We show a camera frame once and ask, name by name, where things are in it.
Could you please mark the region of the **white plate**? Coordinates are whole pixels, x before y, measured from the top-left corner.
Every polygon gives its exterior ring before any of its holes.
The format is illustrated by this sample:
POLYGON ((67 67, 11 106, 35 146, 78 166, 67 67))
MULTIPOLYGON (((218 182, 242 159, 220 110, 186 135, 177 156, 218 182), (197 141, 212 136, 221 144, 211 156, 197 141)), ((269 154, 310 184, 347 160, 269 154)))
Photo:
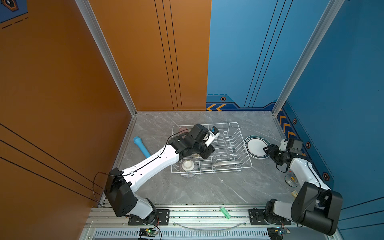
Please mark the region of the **white plate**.
POLYGON ((231 165, 242 165, 243 163, 240 161, 221 161, 216 162, 213 164, 213 167, 224 167, 224 166, 231 166, 231 165))
POLYGON ((263 148, 267 146, 268 143, 260 138, 253 138, 247 142, 247 150, 250 156, 258 159, 267 157, 267 154, 263 150, 263 148))
POLYGON ((267 159, 269 157, 268 154, 265 153, 264 148, 268 147, 270 142, 262 137, 251 135, 245 139, 245 146, 250 157, 262 160, 267 159))

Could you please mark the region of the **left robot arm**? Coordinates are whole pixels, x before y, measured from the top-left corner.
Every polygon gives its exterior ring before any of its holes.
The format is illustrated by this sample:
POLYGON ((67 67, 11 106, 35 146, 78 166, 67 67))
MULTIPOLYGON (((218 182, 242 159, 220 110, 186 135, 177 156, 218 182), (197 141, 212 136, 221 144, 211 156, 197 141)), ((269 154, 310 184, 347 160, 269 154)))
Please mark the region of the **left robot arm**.
POLYGON ((213 141, 219 135, 217 127, 208 129, 196 124, 168 137, 164 147, 142 162, 122 171, 112 169, 106 174, 105 196, 116 217, 134 215, 152 222, 156 207, 148 198, 136 195, 138 189, 157 173, 186 157, 197 154, 206 160, 215 151, 213 141))

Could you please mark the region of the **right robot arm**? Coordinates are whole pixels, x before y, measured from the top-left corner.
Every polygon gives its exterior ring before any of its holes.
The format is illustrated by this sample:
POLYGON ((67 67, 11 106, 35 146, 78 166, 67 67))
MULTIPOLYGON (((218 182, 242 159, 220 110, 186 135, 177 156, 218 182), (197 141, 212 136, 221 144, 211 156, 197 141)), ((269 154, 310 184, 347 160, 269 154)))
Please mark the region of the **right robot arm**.
POLYGON ((269 145, 263 149, 276 166, 286 164, 301 187, 293 203, 268 201, 264 218, 271 225, 288 220, 331 236, 338 227, 343 197, 322 181, 302 152, 302 146, 302 141, 284 139, 279 146, 269 145))

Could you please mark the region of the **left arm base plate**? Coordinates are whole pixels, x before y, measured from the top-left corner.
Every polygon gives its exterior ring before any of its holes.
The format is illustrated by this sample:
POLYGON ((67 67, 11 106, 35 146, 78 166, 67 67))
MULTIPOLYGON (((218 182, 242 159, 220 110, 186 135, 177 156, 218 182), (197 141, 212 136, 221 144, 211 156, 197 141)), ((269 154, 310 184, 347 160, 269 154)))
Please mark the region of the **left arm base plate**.
POLYGON ((167 226, 170 219, 170 210, 160 209, 153 211, 148 217, 141 219, 138 216, 129 217, 129 226, 167 226))

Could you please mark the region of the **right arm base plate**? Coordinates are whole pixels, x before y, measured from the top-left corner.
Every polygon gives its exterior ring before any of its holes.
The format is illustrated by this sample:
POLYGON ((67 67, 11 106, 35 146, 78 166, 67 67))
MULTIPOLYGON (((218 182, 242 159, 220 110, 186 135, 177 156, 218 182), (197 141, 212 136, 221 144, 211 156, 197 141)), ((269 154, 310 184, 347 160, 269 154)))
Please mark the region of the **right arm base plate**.
POLYGON ((251 225, 291 225, 292 222, 286 218, 266 213, 265 209, 249 209, 249 218, 251 225))

